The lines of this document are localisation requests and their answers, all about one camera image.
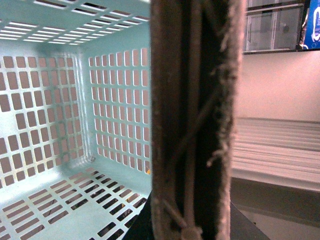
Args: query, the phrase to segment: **glass panel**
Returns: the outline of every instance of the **glass panel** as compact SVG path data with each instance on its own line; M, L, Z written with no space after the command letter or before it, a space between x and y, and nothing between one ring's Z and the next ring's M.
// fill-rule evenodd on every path
M302 8L277 12L274 49L296 49Z
M257 7L263 5L291 2L292 0L247 0L247 7Z
M248 51L270 50L272 39L272 12L251 15L248 18Z
M244 37L243 37L243 51L248 51L247 49L247 38L248 38L248 16L244 19Z

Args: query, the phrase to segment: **plastic basket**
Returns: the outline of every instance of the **plastic basket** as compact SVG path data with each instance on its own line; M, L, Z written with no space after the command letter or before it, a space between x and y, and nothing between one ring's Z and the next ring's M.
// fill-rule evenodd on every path
M116 240L151 191L149 4L3 0L0 240Z

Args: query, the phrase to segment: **laundry basket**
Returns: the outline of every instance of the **laundry basket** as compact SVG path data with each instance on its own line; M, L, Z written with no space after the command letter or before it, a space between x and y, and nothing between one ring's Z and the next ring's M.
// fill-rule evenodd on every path
M0 3L0 240L121 239L151 191L149 4Z

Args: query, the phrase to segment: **black surface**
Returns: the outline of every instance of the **black surface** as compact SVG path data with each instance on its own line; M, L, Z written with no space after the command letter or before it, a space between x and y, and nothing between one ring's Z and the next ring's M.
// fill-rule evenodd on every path
M231 240L270 240L259 228L243 215L232 203L231 208Z
M270 240L259 228L247 219L232 203L231 240ZM151 198L148 197L141 213L130 227L123 240L154 240L151 222Z

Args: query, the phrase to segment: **blue poster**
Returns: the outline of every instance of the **blue poster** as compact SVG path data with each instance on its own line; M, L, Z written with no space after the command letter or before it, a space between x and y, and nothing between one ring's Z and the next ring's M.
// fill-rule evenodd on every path
M311 0L303 49L320 49L320 0Z

